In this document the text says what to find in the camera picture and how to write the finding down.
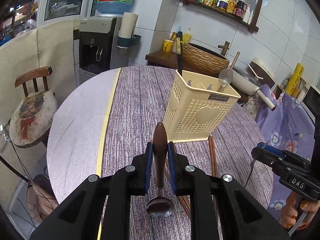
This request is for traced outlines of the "person's right hand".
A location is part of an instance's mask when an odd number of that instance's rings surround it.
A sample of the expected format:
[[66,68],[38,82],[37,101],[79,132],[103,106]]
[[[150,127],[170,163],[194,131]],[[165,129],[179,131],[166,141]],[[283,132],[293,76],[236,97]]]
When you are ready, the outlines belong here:
[[283,208],[280,219],[281,226],[286,229],[289,229],[296,224],[298,211],[307,212],[308,214],[306,215],[300,226],[297,228],[297,230],[307,228],[319,209],[319,200],[314,202],[304,200],[301,202],[299,208],[296,208],[298,197],[298,194],[291,191],[286,199],[286,205]]

